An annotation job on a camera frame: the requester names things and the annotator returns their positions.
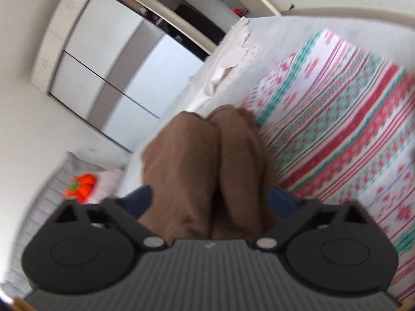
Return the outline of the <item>orange pumpkin plush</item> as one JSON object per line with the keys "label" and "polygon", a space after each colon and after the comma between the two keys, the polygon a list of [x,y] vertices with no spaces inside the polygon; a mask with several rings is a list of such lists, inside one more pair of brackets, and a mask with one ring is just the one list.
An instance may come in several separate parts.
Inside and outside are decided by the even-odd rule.
{"label": "orange pumpkin plush", "polygon": [[63,198],[74,199],[78,204],[87,203],[97,184],[97,177],[91,173],[84,173],[72,179],[66,187]]}

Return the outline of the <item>patterned pink teal blanket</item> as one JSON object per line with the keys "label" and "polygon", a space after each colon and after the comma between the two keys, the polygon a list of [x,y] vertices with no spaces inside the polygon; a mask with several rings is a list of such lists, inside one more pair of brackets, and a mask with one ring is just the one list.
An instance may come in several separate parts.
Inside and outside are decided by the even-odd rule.
{"label": "patterned pink teal blanket", "polygon": [[390,292],[414,300],[414,74],[322,30],[245,97],[278,184],[297,197],[356,199],[399,256]]}

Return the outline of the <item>brown coat with fur collar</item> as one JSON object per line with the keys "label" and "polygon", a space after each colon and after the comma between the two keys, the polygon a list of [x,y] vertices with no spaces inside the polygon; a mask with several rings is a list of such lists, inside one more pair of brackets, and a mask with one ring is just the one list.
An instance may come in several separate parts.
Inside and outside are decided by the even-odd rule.
{"label": "brown coat with fur collar", "polygon": [[273,170],[253,115],[223,105],[207,117],[180,112],[147,145],[143,182],[152,202],[138,222],[177,239],[253,239],[276,222]]}

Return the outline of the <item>grey quilted pillow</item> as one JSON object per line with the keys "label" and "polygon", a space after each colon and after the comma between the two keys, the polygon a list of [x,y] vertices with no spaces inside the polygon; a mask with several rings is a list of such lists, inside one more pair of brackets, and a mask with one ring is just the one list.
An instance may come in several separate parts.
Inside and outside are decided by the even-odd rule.
{"label": "grey quilted pillow", "polygon": [[32,288],[21,266],[23,251],[49,216],[61,205],[65,188],[77,175],[102,170],[102,167],[83,161],[69,152],[66,155],[66,160],[42,185],[29,208],[26,209],[20,229],[15,237],[6,276],[1,282],[1,290],[7,297],[22,298],[31,292]]}

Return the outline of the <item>white grey sliding wardrobe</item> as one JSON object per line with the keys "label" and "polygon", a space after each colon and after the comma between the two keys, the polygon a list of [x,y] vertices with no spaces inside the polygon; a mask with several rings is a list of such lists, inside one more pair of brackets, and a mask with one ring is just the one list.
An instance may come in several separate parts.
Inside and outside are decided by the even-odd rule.
{"label": "white grey sliding wardrobe", "polygon": [[32,83],[133,151],[206,56],[134,0],[61,0],[39,48]]}

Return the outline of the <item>beige folded sheet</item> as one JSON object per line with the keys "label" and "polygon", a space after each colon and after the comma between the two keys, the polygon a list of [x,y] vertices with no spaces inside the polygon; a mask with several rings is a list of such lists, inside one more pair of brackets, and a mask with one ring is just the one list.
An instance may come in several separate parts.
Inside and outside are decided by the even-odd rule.
{"label": "beige folded sheet", "polygon": [[194,76],[189,78],[187,112],[197,112],[212,98],[223,93],[262,50],[253,40],[251,18],[242,18],[222,40]]}

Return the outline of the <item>pink pillow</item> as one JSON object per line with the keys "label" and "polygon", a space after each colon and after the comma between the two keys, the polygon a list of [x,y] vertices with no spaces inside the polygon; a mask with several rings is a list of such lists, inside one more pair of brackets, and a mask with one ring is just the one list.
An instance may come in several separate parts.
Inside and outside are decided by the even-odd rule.
{"label": "pink pillow", "polygon": [[87,204],[100,204],[105,198],[113,197],[124,177],[121,169],[97,171],[92,173],[96,184],[87,199]]}

